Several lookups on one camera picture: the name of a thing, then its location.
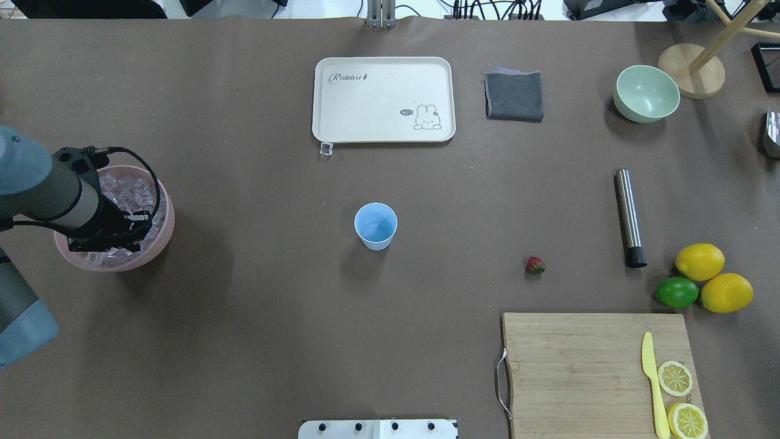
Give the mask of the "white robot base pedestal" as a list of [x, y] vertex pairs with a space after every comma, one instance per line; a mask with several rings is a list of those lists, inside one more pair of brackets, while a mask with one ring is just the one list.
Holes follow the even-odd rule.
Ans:
[[450, 419], [310, 420], [298, 438], [458, 438], [459, 427]]

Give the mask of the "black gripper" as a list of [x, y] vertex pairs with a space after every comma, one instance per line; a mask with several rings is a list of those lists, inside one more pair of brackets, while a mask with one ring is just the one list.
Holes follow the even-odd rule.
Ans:
[[123, 147], [61, 148], [54, 155], [80, 183], [78, 200], [55, 224], [67, 237], [70, 252], [107, 252], [112, 248], [139, 252], [151, 229], [152, 210], [123, 210], [101, 191], [98, 170], [108, 166], [109, 155], [118, 152], [130, 155], [153, 173], [143, 158]]

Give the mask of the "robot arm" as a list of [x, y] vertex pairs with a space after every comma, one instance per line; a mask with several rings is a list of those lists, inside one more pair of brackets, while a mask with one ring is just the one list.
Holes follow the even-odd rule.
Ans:
[[[140, 250], [161, 201], [152, 175], [151, 210], [120, 209], [101, 191], [98, 171], [109, 155], [128, 148], [61, 148], [55, 153], [10, 127], [1, 129], [2, 231], [42, 227], [65, 236], [72, 252]], [[1, 364], [3, 368], [50, 342], [59, 327], [9, 256], [1, 258]]]

